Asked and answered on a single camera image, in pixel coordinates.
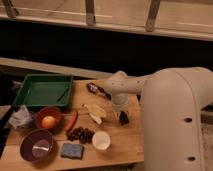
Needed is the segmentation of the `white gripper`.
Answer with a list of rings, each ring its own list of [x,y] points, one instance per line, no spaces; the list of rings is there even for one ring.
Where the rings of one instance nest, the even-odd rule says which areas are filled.
[[[127,94],[113,95],[112,106],[115,110],[116,117],[119,117],[121,112],[128,113],[128,95]]]

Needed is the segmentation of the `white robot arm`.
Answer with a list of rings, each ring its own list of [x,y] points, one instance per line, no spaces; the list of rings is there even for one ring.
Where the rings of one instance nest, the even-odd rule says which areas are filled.
[[[213,71],[167,68],[141,77],[119,71],[105,80],[113,107],[141,96],[145,171],[205,171],[201,110],[213,104]]]

